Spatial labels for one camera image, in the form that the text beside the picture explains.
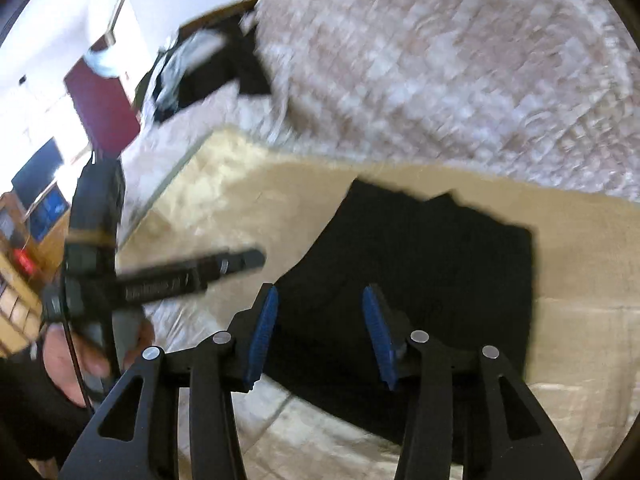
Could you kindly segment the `person's left hand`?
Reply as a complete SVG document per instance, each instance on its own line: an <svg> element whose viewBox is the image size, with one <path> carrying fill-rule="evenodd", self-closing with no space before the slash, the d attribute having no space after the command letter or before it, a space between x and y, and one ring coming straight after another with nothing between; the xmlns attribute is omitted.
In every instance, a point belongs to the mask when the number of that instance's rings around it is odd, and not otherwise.
<svg viewBox="0 0 640 480"><path fill-rule="evenodd" d="M64 330L60 324L51 325L44 332L42 360L55 387L81 408L87 405L79 382L82 375L104 378L111 373L106 356L81 336Z"/></svg>

